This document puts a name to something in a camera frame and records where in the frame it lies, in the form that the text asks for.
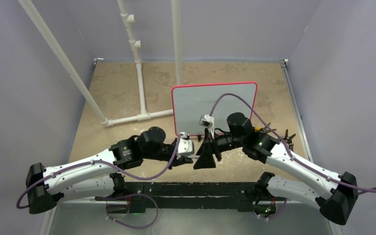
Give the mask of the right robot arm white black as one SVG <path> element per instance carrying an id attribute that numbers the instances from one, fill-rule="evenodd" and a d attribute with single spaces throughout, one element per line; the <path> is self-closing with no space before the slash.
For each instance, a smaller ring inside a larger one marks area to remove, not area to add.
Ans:
<path id="1" fill-rule="evenodd" d="M 215 133 L 214 118 L 202 115 L 199 124 L 205 128 L 205 136 L 194 169 L 215 168 L 222 152 L 241 148 L 252 160 L 281 169 L 296 178 L 282 179 L 274 173 L 265 172 L 255 184 L 256 199 L 288 198 L 305 203 L 319 210 L 329 221 L 346 225 L 358 199 L 356 177 L 349 172 L 338 174 L 324 169 L 297 155 L 266 132 L 256 129 L 243 113 L 227 117 L 228 132 Z"/>

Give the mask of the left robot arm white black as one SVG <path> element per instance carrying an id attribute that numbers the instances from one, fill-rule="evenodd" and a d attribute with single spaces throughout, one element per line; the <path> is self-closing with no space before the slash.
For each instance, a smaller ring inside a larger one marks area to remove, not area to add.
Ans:
<path id="1" fill-rule="evenodd" d="M 25 180 L 26 190 L 16 207 L 22 209 L 21 200 L 27 197 L 25 208 L 30 214 L 53 209 L 57 204 L 84 197 L 109 197 L 121 200 L 126 195 L 122 175 L 138 180 L 128 169 L 138 167 L 143 160 L 165 161 L 166 168 L 190 164 L 195 147 L 187 133 L 180 133 L 171 144 L 166 144 L 165 131 L 151 127 L 140 135 L 133 135 L 111 147 L 69 164 L 45 167 L 36 163 L 29 167 Z"/>

